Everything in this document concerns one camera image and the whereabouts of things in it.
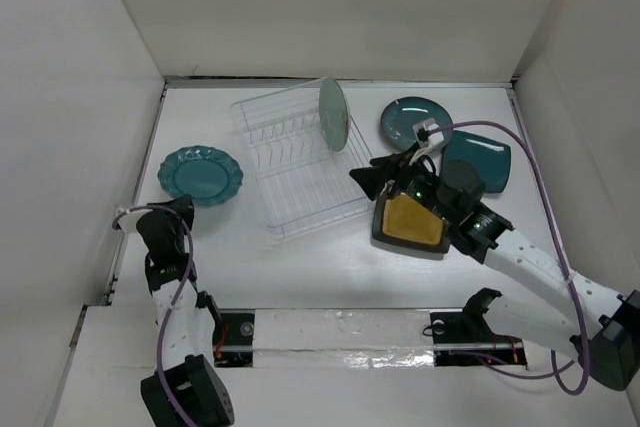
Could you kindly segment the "dark blue round plate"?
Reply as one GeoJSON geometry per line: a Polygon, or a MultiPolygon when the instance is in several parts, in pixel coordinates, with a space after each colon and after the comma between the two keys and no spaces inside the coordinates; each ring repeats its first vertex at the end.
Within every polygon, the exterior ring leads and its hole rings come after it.
{"type": "Polygon", "coordinates": [[[428,119],[434,119],[439,126],[452,124],[450,114],[437,102],[423,97],[403,97],[385,107],[380,117],[380,131],[395,150],[405,151],[415,142],[413,126],[428,119]]]}

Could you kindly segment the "metal rail bar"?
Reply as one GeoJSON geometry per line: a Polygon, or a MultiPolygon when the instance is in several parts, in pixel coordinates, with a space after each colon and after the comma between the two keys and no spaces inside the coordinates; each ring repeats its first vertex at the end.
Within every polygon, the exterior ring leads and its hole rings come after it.
{"type": "Polygon", "coordinates": [[[490,355],[509,355],[515,352],[518,357],[524,350],[523,343],[519,339],[510,339],[507,337],[493,338],[489,342],[458,342],[458,343],[442,343],[430,336],[419,335],[411,338],[411,343],[401,344],[396,339],[392,342],[362,342],[360,339],[355,340],[339,340],[325,343],[312,342],[285,342],[276,344],[259,343],[254,340],[251,343],[225,343],[219,342],[214,346],[214,358],[231,358],[242,357],[248,358],[257,352],[329,352],[335,355],[345,356],[351,352],[382,352],[382,353],[407,353],[418,355],[420,352],[426,351],[479,351],[490,355]]]}

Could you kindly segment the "brown square plate black rim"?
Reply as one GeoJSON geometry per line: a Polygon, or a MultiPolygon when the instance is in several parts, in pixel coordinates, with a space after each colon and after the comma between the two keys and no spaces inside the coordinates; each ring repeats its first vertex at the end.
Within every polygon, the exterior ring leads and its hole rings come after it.
{"type": "Polygon", "coordinates": [[[443,256],[450,249],[445,234],[444,222],[408,195],[394,198],[387,192],[379,195],[371,227],[371,239],[376,247],[443,256]]]}

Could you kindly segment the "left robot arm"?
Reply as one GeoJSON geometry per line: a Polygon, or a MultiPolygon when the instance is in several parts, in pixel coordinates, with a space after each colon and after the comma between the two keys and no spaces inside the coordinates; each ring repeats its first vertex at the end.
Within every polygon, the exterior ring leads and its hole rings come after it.
{"type": "Polygon", "coordinates": [[[188,195],[149,204],[135,222],[148,252],[145,277],[157,310],[154,373],[140,382],[156,426],[231,426],[230,394],[214,370],[213,344],[222,334],[213,297],[197,287],[191,257],[194,204],[188,195]]]}

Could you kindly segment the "teal scalloped plate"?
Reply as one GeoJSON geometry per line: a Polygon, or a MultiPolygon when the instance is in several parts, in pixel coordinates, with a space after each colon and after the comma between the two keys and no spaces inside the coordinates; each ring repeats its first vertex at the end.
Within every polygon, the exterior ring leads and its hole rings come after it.
{"type": "Polygon", "coordinates": [[[157,179],[172,198],[189,195],[195,205],[212,207],[237,195],[244,172],[225,151],[193,145],[168,154],[159,166],[157,179]]]}

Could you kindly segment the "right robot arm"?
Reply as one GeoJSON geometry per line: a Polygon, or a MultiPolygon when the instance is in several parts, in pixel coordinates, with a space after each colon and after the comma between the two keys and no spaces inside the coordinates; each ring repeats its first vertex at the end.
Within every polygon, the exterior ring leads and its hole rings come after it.
{"type": "Polygon", "coordinates": [[[483,288],[464,306],[462,328],[474,340],[514,336],[559,352],[588,376],[625,390],[639,371],[639,293],[623,295],[582,274],[564,272],[558,260],[533,245],[483,201],[484,183],[464,161],[438,173],[408,155],[392,154],[355,168],[350,177],[377,199],[403,194],[446,225],[461,254],[511,278],[539,298],[528,305],[483,288]]]}

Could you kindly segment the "teal square plate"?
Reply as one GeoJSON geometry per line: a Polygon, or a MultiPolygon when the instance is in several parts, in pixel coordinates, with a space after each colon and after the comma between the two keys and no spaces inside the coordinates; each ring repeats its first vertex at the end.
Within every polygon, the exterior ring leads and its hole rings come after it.
{"type": "Polygon", "coordinates": [[[485,183],[485,192],[502,193],[511,173],[511,148],[502,142],[464,131],[455,131],[442,154],[442,164],[464,161],[485,183]]]}

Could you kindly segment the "clear white dish rack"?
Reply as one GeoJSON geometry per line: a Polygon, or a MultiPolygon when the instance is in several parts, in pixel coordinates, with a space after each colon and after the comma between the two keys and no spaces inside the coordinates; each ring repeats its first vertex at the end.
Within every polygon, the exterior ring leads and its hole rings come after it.
{"type": "Polygon", "coordinates": [[[371,205],[349,176],[350,170],[369,165],[371,152],[348,101],[346,147],[333,152],[325,142],[318,114],[325,78],[231,105],[267,227],[278,240],[360,215],[371,205]]]}

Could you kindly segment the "light green floral plate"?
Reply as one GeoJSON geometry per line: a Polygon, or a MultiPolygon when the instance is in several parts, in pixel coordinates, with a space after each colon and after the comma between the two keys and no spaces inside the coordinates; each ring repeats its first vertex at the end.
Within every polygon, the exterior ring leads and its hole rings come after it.
{"type": "Polygon", "coordinates": [[[325,78],[321,82],[318,114],[327,146],[333,152],[341,152],[349,137],[350,113],[341,86],[332,78],[325,78]]]}

